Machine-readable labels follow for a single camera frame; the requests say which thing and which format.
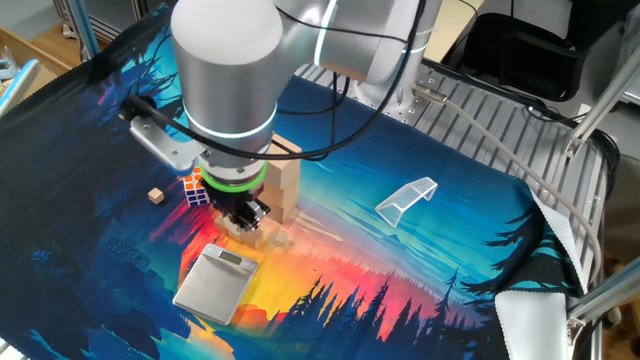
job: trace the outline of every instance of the gray cable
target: gray cable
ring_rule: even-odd
[[[529,175],[533,180],[538,182],[540,186],[542,186],[547,191],[549,191],[551,195],[555,196],[555,198],[558,199],[558,201],[560,201],[564,206],[566,206],[567,209],[571,211],[573,216],[575,216],[576,219],[578,219],[578,221],[580,222],[580,225],[582,225],[582,227],[585,229],[587,233],[587,237],[589,239],[589,245],[591,246],[591,250],[593,250],[593,273],[591,274],[590,283],[594,282],[598,278],[598,274],[602,269],[602,250],[600,249],[600,242],[598,241],[598,236],[593,231],[593,228],[589,224],[589,221],[587,220],[587,218],[585,218],[584,215],[582,215],[582,213],[569,200],[567,200],[567,198],[564,197],[564,195],[562,195],[558,190],[556,190],[549,183],[544,181],[543,178],[541,178],[538,174],[535,173],[535,171],[529,168],[524,163],[524,161],[522,161],[517,155],[511,152],[509,148],[507,148],[502,142],[500,142],[500,140],[498,140],[498,138],[496,138],[492,133],[490,133],[487,129],[485,129],[482,125],[480,125],[480,123],[477,122],[471,115],[467,114],[464,110],[462,110],[462,108],[460,108],[455,103],[451,102],[449,99],[444,99],[442,103],[444,103],[445,105],[455,110],[455,112],[457,112],[458,115],[460,115],[462,118],[467,120],[469,124],[471,124],[471,126],[478,129],[482,133],[482,135],[484,135],[487,139],[491,140],[491,142],[493,142],[500,151],[503,151],[505,154],[507,154],[507,156],[514,163],[516,163],[516,165],[518,165],[522,170],[524,170],[524,172],[526,172],[527,175]]]

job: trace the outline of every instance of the rubik's cube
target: rubik's cube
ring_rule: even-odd
[[[204,186],[200,184],[202,180],[202,174],[200,174],[200,168],[196,167],[189,176],[185,176],[182,179],[184,184],[184,193],[187,196],[187,203],[189,207],[198,205],[206,205],[211,202],[209,195]]]

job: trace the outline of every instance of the digital scale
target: digital scale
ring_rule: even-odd
[[[257,262],[209,244],[182,283],[173,304],[228,325],[257,269]]]

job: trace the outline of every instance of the black fabric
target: black fabric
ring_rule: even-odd
[[[586,51],[640,0],[573,0],[567,41]]]
[[[517,38],[504,40],[501,85],[511,85],[545,98],[573,97],[583,58],[563,56]]]
[[[575,0],[567,39],[502,14],[478,18],[461,62],[532,95],[571,99],[580,87],[582,65],[593,44],[640,0]],[[531,41],[514,38],[515,34]]]
[[[555,45],[566,46],[562,38],[535,25],[507,15],[484,14],[478,17],[473,31],[469,34],[464,49],[464,65],[483,74],[499,78],[503,39],[506,34],[517,31]],[[529,59],[527,64],[523,64],[523,67],[526,68],[528,63],[534,61],[536,59]]]

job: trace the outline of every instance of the green ring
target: green ring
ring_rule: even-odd
[[[267,173],[267,163],[265,162],[264,166],[262,167],[262,170],[260,170],[260,173],[258,173],[258,176],[255,179],[249,181],[246,184],[233,186],[233,185],[225,185],[215,181],[211,177],[211,175],[209,175],[209,173],[202,168],[202,165],[200,165],[199,168],[200,168],[200,174],[202,175],[202,178],[204,179],[204,181],[207,182],[209,186],[211,186],[216,190],[220,190],[222,192],[228,192],[228,193],[239,193],[239,192],[243,192],[243,191],[247,191],[255,188],[256,186],[260,185],[262,180],[264,180],[264,175]]]

